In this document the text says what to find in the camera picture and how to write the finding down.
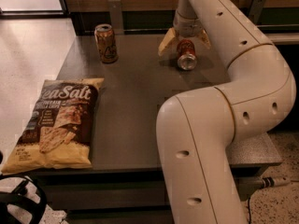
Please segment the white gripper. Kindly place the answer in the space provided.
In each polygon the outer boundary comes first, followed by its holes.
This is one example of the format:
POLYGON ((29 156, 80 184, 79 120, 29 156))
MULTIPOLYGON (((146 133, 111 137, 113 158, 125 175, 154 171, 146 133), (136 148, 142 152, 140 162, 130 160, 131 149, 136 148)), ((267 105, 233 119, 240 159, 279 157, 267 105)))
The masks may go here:
POLYGON ((206 30, 203 29, 189 0, 178 0, 178 7, 173 20, 173 26, 174 27, 168 29, 158 47, 159 56, 163 56, 178 43, 178 36, 184 38, 197 36, 207 49, 211 48, 206 30))

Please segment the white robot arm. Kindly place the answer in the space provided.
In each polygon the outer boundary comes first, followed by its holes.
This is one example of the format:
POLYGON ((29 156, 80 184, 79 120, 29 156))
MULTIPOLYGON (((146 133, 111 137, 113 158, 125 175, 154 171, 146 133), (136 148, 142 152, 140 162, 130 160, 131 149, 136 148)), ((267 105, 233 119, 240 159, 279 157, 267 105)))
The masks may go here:
POLYGON ((157 144, 175 224, 247 224, 225 149, 267 132, 291 112, 290 67, 273 42, 230 0, 179 0, 193 9, 229 82, 168 99, 157 144))

